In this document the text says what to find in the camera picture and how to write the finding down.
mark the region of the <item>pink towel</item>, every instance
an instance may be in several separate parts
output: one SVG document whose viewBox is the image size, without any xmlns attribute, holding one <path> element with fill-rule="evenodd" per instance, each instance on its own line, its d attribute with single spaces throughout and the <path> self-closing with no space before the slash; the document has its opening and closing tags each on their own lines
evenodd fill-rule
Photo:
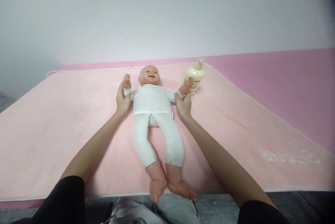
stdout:
<svg viewBox="0 0 335 224">
<path fill-rule="evenodd" d="M 193 64 L 158 66 L 162 86 L 176 91 Z M 116 110 L 115 95 L 129 73 L 133 88 L 141 67 L 54 72 L 0 114 L 0 200 L 45 198 L 80 148 Z M 335 158 L 213 67 L 192 96 L 193 117 L 265 191 L 334 190 Z M 183 138 L 183 175 L 198 193 L 222 192 L 195 140 L 174 118 Z M 132 143 L 132 110 L 120 124 L 87 195 L 147 194 L 150 179 Z M 149 140 L 164 162 L 164 140 Z"/>
</svg>

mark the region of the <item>bottle label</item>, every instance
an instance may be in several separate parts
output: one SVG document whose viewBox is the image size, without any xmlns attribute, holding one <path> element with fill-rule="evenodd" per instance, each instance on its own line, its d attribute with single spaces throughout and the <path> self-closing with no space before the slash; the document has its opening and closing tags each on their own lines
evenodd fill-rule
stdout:
<svg viewBox="0 0 335 224">
<path fill-rule="evenodd" d="M 194 92 L 196 91 L 196 89 L 198 88 L 199 83 L 201 82 L 201 80 L 194 80 L 192 87 L 191 87 L 191 95 L 194 94 Z"/>
</svg>

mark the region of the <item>pink wall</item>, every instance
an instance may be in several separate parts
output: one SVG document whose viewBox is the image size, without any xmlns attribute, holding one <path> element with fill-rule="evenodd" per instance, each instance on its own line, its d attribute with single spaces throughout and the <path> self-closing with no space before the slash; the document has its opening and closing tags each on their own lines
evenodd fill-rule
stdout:
<svg viewBox="0 0 335 224">
<path fill-rule="evenodd" d="M 195 62 L 197 58 L 63 65 L 60 70 Z M 335 153 L 335 49 L 208 56 L 237 87 Z"/>
</svg>

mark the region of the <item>baby doll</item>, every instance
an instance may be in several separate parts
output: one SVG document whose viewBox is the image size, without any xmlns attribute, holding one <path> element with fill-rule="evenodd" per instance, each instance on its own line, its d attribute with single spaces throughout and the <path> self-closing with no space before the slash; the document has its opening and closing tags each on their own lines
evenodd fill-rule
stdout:
<svg viewBox="0 0 335 224">
<path fill-rule="evenodd" d="M 181 178 L 181 167 L 184 159 L 184 146 L 173 120 L 171 103 L 175 103 L 174 92 L 159 86 L 160 77 L 155 66 L 146 66 L 138 81 L 141 87 L 132 91 L 130 76 L 123 80 L 124 96 L 130 95 L 134 102 L 134 145 L 150 176 L 150 198 L 157 203 L 166 187 L 175 194 L 195 200 L 195 191 Z M 189 93 L 193 79 L 185 80 L 178 90 L 183 99 Z M 165 138 L 165 167 L 167 179 L 155 151 L 148 141 L 148 126 L 160 127 Z"/>
</svg>

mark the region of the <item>doll head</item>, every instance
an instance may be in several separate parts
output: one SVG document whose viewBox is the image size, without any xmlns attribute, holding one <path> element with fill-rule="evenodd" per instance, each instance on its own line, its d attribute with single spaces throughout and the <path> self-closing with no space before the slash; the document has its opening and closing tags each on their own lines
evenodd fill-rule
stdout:
<svg viewBox="0 0 335 224">
<path fill-rule="evenodd" d="M 158 69 L 155 66 L 149 65 L 142 68 L 139 76 L 141 86 L 145 84 L 159 85 L 160 80 Z"/>
</svg>

